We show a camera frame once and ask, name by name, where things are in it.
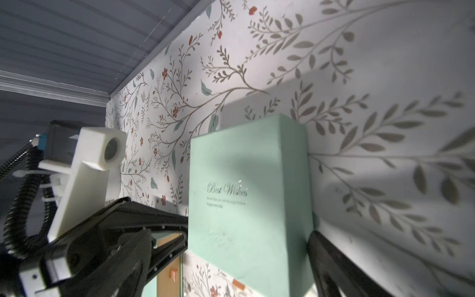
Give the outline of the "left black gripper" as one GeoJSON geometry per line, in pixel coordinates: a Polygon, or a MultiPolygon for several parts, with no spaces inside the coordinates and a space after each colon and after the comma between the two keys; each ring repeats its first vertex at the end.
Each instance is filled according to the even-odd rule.
{"type": "MultiPolygon", "coordinates": [[[[116,200],[72,230],[91,228],[120,233],[150,230],[152,253],[145,282],[151,281],[188,248],[187,217],[154,209],[130,198],[116,200]]],[[[25,259],[13,256],[5,243],[1,243],[1,296],[74,296],[73,242],[70,238],[54,240],[37,248],[25,259]]]]}

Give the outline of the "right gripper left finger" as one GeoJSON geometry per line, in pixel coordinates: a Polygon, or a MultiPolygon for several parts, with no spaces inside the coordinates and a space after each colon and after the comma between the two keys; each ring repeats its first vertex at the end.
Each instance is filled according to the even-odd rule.
{"type": "Polygon", "coordinates": [[[152,233],[140,229],[71,230],[55,240],[71,276],[58,282],[61,297],[137,297],[145,284],[152,233]]]}

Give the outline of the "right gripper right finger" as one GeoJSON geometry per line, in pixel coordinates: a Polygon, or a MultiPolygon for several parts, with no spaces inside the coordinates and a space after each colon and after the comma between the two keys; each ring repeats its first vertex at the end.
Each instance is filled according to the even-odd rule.
{"type": "Polygon", "coordinates": [[[389,297],[391,295],[320,232],[313,231],[310,234],[307,252],[320,297],[389,297]]]}

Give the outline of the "mint jewelry box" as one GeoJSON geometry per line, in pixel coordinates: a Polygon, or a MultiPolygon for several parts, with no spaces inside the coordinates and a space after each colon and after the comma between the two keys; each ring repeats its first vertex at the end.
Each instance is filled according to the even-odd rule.
{"type": "Polygon", "coordinates": [[[189,250],[265,297],[302,297],[313,277],[307,131],[285,115],[196,137],[189,250]]]}
{"type": "Polygon", "coordinates": [[[142,297],[180,297],[181,258],[169,263],[156,277],[146,284],[142,297]]]}

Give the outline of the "floral table mat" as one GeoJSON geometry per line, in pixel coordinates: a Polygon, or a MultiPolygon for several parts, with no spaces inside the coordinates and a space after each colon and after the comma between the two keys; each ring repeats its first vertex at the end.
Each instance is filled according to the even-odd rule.
{"type": "Polygon", "coordinates": [[[194,137],[288,116],[316,229],[396,297],[475,294],[473,1],[214,1],[106,111],[121,195],[182,215],[194,137]]]}

